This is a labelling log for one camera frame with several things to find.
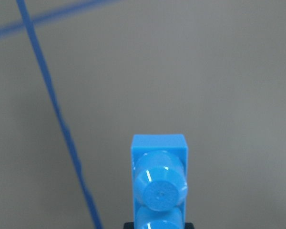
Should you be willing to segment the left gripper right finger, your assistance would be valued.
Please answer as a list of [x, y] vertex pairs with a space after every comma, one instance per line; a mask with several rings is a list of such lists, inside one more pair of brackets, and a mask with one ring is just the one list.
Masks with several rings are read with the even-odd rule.
[[194, 225], [191, 222], [186, 222], [185, 223], [185, 229], [194, 229]]

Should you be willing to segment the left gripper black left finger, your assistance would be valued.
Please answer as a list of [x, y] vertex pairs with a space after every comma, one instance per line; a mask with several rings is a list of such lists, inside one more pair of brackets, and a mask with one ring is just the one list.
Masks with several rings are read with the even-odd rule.
[[123, 229], [134, 229], [134, 223], [133, 222], [125, 222], [123, 225]]

